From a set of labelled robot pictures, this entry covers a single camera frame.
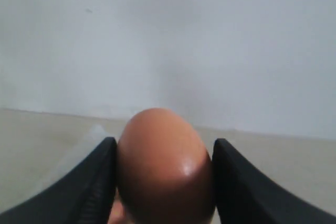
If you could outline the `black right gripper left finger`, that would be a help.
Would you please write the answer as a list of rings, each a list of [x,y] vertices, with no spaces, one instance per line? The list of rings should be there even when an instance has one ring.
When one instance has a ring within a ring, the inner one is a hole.
[[[1,213],[1,223],[107,223],[116,194],[115,138],[106,137],[56,183]]]

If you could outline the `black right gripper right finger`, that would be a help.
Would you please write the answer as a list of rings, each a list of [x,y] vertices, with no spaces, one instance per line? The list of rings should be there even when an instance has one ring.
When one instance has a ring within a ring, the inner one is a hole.
[[[335,223],[334,215],[279,186],[224,138],[214,143],[212,163],[221,223]]]

